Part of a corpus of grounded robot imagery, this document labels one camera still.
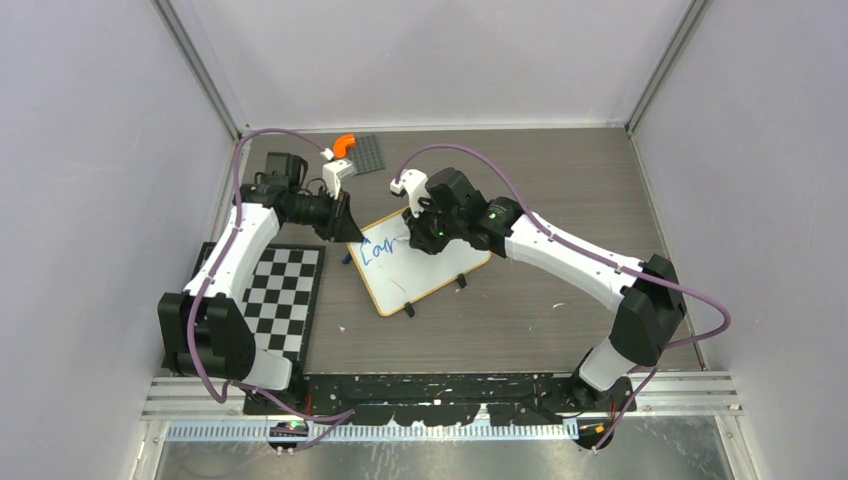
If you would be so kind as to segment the metal wire whiteboard stand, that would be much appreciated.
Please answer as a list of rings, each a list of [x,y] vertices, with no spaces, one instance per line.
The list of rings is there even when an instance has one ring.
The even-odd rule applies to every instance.
[[[459,274],[458,274],[458,275],[457,275],[457,276],[456,276],[456,277],[455,277],[455,278],[451,281],[451,283],[452,283],[452,284],[454,284],[454,285],[457,287],[457,289],[458,289],[459,291],[462,291],[462,290],[464,290],[464,289],[468,286],[467,276],[466,276],[464,273],[459,273]],[[415,304],[416,304],[417,302],[420,302],[421,300],[423,300],[423,299],[425,299],[425,298],[427,298],[427,297],[429,297],[429,296],[432,296],[434,293],[436,293],[436,292],[437,292],[437,291],[439,291],[439,290],[442,290],[442,289],[446,288],[447,286],[448,286],[448,283],[445,283],[445,284],[443,284],[443,285],[439,286],[438,288],[435,288],[435,289],[433,289],[432,291],[430,291],[430,292],[428,292],[428,293],[423,294],[422,296],[420,296],[420,297],[416,298],[415,300],[405,302],[405,303],[403,304],[402,311],[403,311],[403,312],[404,312],[404,313],[405,313],[405,314],[406,314],[409,318],[413,318],[413,317],[416,315]]]

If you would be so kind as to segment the yellow framed whiteboard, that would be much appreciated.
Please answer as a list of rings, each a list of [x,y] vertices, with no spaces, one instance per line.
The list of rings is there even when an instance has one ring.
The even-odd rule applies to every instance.
[[[416,250],[396,237],[410,237],[402,212],[364,227],[364,240],[348,243],[356,266],[372,302],[382,317],[402,311],[403,304],[448,283],[459,274],[466,276],[485,265],[488,251],[473,249],[462,240],[453,240],[437,255]]]

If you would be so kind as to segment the black white checkerboard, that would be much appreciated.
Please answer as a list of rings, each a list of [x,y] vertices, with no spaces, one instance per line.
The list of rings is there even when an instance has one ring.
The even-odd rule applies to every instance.
[[[212,378],[244,382],[262,352],[303,372],[325,248],[272,244],[261,254],[239,299],[206,290],[195,312],[195,345]]]

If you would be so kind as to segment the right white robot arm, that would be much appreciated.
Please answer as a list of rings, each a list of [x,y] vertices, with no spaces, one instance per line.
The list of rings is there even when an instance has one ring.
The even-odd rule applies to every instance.
[[[599,301],[615,315],[610,334],[581,360],[570,395],[584,410],[596,410],[618,379],[635,367],[654,367],[687,313],[672,263],[647,261],[604,250],[528,214],[508,197],[488,200],[452,167],[433,176],[407,169],[390,184],[407,197],[403,212],[412,248],[441,253],[455,240],[475,250],[527,263]]]

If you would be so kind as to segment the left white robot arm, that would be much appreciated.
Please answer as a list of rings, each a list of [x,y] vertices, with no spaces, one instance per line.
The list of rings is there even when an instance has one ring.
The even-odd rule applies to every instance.
[[[342,188],[356,172],[352,161],[325,163],[315,193],[305,189],[303,158],[281,154],[276,164],[239,187],[206,263],[181,292],[161,297],[157,314],[166,369],[268,389],[270,403],[293,414],[305,405],[307,389],[292,377],[291,360],[258,346],[240,305],[243,295],[261,255],[286,223],[309,226],[333,243],[360,242],[364,236]]]

